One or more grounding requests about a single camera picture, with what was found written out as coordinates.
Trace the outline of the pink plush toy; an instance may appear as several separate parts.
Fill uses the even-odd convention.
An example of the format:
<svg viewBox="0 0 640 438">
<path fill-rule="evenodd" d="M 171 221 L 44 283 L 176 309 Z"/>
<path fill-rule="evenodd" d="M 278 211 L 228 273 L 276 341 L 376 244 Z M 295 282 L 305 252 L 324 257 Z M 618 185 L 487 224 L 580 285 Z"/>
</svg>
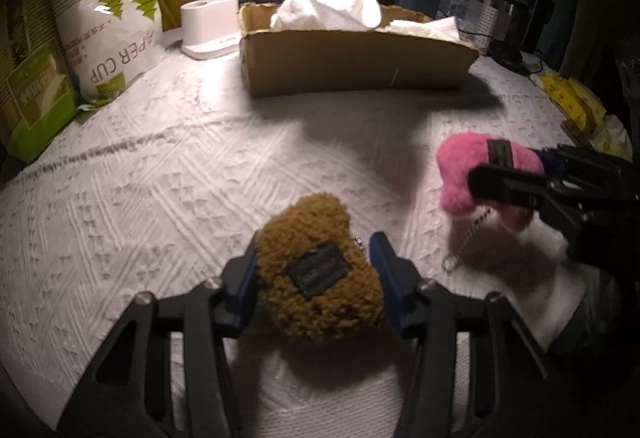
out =
<svg viewBox="0 0 640 438">
<path fill-rule="evenodd" d="M 488 205 L 507 229 L 521 232 L 529 225 L 532 210 L 505 203 L 495 193 L 505 176 L 544 172 L 535 151 L 487 134 L 462 133 L 449 136 L 440 145 L 436 163 L 442 177 L 440 207 L 445 213 L 460 217 Z"/>
</svg>

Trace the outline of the brown plush toy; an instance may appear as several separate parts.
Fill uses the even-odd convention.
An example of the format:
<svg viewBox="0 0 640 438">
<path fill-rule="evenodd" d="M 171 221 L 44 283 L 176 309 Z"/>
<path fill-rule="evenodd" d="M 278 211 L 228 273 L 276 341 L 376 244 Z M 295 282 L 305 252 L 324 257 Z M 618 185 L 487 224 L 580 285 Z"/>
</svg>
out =
<svg viewBox="0 0 640 438">
<path fill-rule="evenodd" d="M 260 302 L 291 340 L 326 345 L 386 327 L 380 276 L 335 195 L 299 198 L 255 243 Z"/>
</svg>

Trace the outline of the white cloth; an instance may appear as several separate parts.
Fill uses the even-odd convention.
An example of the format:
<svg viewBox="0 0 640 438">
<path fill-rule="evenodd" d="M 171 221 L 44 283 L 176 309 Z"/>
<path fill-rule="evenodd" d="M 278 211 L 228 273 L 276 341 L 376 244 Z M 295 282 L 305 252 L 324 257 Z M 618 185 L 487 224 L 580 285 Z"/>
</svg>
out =
<svg viewBox="0 0 640 438">
<path fill-rule="evenodd" d="M 270 29 L 366 32 L 381 22 L 378 0 L 284 0 L 270 18 Z"/>
</svg>

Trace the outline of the yellow plastic bag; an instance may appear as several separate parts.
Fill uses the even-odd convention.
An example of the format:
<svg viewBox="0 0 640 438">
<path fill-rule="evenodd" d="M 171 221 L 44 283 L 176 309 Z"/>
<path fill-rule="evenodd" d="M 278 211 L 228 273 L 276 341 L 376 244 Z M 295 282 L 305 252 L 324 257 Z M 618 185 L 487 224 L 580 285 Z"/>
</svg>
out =
<svg viewBox="0 0 640 438">
<path fill-rule="evenodd" d="M 577 146 L 632 161 L 632 146 L 626 128 L 608 113 L 597 96 L 574 78 L 564 79 L 548 71 L 535 74 L 539 86 L 565 115 L 562 128 Z"/>
</svg>

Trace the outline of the black round puck device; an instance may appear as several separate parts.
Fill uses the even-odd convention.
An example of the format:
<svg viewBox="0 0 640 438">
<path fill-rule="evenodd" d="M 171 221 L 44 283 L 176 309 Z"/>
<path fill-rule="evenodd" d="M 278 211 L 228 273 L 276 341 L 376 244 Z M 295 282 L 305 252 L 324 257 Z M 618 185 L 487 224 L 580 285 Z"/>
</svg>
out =
<svg viewBox="0 0 640 438">
<path fill-rule="evenodd" d="M 489 43 L 487 54 L 496 64 L 520 76 L 531 76 L 544 70 L 539 58 L 534 58 L 532 64 L 526 64 L 521 50 L 513 43 L 493 40 Z"/>
</svg>

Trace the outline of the white perforated basket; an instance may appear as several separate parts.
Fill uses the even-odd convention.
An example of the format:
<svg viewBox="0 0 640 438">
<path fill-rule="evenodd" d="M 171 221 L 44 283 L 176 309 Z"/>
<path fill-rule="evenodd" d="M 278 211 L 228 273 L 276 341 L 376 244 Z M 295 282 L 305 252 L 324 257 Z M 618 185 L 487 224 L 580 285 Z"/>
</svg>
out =
<svg viewBox="0 0 640 438">
<path fill-rule="evenodd" d="M 471 0 L 462 23 L 462 36 L 480 50 L 487 50 L 491 41 L 503 42 L 508 33 L 512 16 L 506 8 L 498 8 Z"/>
</svg>

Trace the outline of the open cardboard box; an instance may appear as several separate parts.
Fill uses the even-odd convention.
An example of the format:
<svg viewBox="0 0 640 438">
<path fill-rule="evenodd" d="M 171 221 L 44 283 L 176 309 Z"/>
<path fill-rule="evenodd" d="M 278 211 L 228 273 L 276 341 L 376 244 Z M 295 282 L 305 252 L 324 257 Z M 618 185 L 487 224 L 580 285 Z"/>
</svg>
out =
<svg viewBox="0 0 640 438">
<path fill-rule="evenodd" d="M 239 11 L 245 86 L 254 98 L 315 92 L 428 90 L 463 84 L 478 50 L 470 43 L 393 32 L 394 20 L 431 19 L 383 6 L 373 31 L 273 31 L 276 4 L 245 3 Z"/>
</svg>

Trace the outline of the white embossed tablecloth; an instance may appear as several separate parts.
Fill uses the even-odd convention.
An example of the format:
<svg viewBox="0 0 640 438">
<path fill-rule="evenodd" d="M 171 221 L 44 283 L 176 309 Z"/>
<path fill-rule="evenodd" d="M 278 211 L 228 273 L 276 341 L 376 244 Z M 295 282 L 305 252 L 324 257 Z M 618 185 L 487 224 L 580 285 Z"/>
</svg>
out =
<svg viewBox="0 0 640 438">
<path fill-rule="evenodd" d="M 328 191 L 352 232 L 382 230 L 451 291 L 509 296 L 542 346 L 585 295 L 563 238 L 488 221 L 468 247 L 439 207 L 435 162 L 450 135 L 563 143 L 561 117 L 529 80 L 489 58 L 457 92 L 324 93 L 254 100 L 238 56 L 168 50 L 125 94 L 81 114 L 1 188 L 1 359 L 55 425 L 134 294 L 191 290 L 241 254 L 272 214 Z"/>
</svg>

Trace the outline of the green paper cup pack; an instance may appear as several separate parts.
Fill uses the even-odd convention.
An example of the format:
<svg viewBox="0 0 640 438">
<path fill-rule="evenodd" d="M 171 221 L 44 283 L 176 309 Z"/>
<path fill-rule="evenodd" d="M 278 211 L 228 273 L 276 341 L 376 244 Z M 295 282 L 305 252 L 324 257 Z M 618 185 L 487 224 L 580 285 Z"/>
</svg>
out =
<svg viewBox="0 0 640 438">
<path fill-rule="evenodd" d="M 77 113 L 51 0 L 1 0 L 1 143 L 35 160 Z"/>
</svg>

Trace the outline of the white desk lamp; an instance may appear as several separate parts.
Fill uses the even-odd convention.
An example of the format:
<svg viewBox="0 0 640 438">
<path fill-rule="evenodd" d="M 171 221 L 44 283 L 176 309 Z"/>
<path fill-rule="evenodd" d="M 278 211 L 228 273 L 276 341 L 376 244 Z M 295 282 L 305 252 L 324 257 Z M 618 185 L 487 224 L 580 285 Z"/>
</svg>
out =
<svg viewBox="0 0 640 438">
<path fill-rule="evenodd" d="M 196 0 L 183 4 L 180 13 L 186 56 L 214 59 L 239 49 L 239 0 Z"/>
</svg>

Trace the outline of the white paper cup pack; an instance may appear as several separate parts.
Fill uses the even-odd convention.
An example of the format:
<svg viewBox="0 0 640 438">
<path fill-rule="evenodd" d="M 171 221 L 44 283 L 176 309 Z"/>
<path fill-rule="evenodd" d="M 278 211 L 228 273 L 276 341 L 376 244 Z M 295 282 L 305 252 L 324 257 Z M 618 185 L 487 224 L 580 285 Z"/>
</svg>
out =
<svg viewBox="0 0 640 438">
<path fill-rule="evenodd" d="M 84 102 L 112 102 L 162 59 L 158 0 L 51 0 L 58 36 Z"/>
</svg>

